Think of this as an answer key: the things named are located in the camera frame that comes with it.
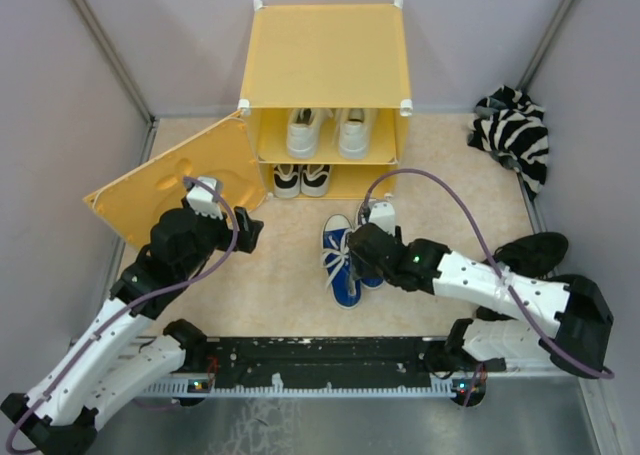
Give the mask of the blue canvas shoe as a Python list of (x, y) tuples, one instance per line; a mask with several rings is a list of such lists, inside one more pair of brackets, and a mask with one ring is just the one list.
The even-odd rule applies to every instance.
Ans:
[(352, 275), (351, 254), (347, 241), (353, 226), (342, 214), (331, 215), (322, 229), (320, 260), (326, 272), (325, 289), (343, 309), (356, 307), (362, 295), (361, 283)]
[[(361, 210), (364, 204), (366, 203), (362, 202), (356, 210), (356, 215), (354, 218), (354, 231), (357, 231), (361, 226), (363, 226), (359, 223), (359, 217), (361, 215)], [(365, 264), (355, 255), (352, 256), (352, 268), (355, 270), (357, 279), (366, 289), (378, 289), (385, 284), (383, 278), (378, 277), (371, 268), (367, 268)]]

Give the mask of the black white canvas shoe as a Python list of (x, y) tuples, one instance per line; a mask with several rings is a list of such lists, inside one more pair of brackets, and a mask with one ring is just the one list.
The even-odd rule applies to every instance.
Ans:
[(273, 169), (273, 194), (277, 198), (292, 199), (300, 194), (300, 166), (278, 164)]
[(303, 165), (301, 170), (301, 193), (314, 198), (325, 196), (329, 189), (330, 174), (330, 165)]

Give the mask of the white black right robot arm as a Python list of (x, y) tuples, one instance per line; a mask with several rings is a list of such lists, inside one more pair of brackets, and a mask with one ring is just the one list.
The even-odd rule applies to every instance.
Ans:
[(614, 317), (599, 286), (584, 276), (539, 280), (494, 269), (448, 246), (409, 244), (375, 224), (348, 236), (356, 277), (381, 277), (406, 292), (422, 291), (483, 306), (529, 325), (537, 345), (567, 373), (612, 379), (605, 366)]

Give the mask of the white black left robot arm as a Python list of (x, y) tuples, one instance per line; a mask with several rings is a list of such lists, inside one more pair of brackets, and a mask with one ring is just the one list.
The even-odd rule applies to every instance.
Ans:
[(1, 404), (12, 422), (6, 442), (24, 434), (31, 453), (84, 454), (107, 421), (138, 393), (172, 372), (201, 369), (207, 337), (179, 319), (118, 369), (113, 362), (190, 285), (211, 274), (207, 262), (220, 250), (252, 253), (264, 228), (237, 207), (231, 217), (202, 216), (190, 208), (165, 212), (134, 263), (111, 287), (95, 320), (59, 364), (26, 393)]

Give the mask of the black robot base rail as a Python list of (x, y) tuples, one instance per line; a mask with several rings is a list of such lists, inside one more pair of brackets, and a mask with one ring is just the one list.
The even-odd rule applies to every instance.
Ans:
[(207, 398), (449, 398), (463, 401), (503, 359), (477, 362), (443, 338), (223, 337), (143, 391), (193, 406)]

